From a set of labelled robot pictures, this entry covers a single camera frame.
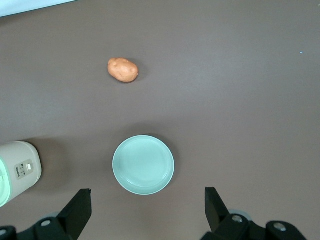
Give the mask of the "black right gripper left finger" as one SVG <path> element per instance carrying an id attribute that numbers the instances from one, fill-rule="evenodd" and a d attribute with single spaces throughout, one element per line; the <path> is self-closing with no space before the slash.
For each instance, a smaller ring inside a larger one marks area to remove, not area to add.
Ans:
<path id="1" fill-rule="evenodd" d="M 77 240 L 92 216 L 91 190 L 81 189 L 55 217 L 39 220 L 25 231 L 0 228 L 2 240 Z"/>

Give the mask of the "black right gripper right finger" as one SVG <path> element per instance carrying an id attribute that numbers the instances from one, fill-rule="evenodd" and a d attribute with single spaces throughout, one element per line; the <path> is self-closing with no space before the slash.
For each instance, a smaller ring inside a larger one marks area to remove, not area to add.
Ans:
<path id="1" fill-rule="evenodd" d="M 269 221 L 261 227 L 240 213 L 230 213 L 214 187 L 205 188 L 205 215 L 211 231 L 203 240 L 305 240 L 292 224 Z"/>

